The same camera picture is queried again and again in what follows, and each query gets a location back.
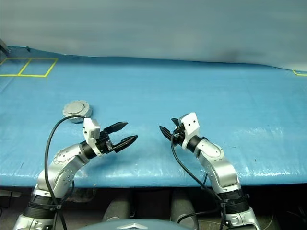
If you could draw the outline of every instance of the silver robot arm segment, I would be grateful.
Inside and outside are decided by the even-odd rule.
[[[254,211],[241,190],[236,170],[226,159],[223,149],[207,138],[198,136],[200,126],[196,114],[186,114],[179,119],[173,118],[172,121],[177,128],[180,127],[174,144],[194,153],[205,168],[213,190],[225,201],[221,204],[225,205],[225,225],[229,228],[260,230]],[[169,130],[162,126],[160,129],[170,140]]]
[[[127,122],[118,122],[100,132],[100,126],[95,120],[85,118],[83,122],[85,141],[60,150],[48,166],[49,183],[60,205],[54,206],[43,170],[26,210],[18,217],[13,229],[51,230],[56,211],[61,208],[62,200],[77,171],[90,159],[111,151],[119,152],[137,139],[137,135],[130,136],[113,145],[109,134],[121,130],[126,124]]]

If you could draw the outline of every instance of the blue table surface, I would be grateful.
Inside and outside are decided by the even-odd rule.
[[[201,63],[123,57],[77,57],[14,48],[11,57],[51,57],[46,78],[0,77],[0,185],[34,186],[44,149],[64,105],[87,100],[102,127],[129,124],[114,143],[139,138],[120,153],[94,158],[75,176],[78,187],[197,186],[177,164],[159,125],[196,112],[201,134],[220,145],[243,185],[307,182],[307,77],[261,65]],[[1,73],[24,63],[7,60]],[[41,74],[36,61],[25,73]],[[64,123],[50,147],[54,154],[83,141],[82,124]],[[177,148],[200,179],[205,170]]]

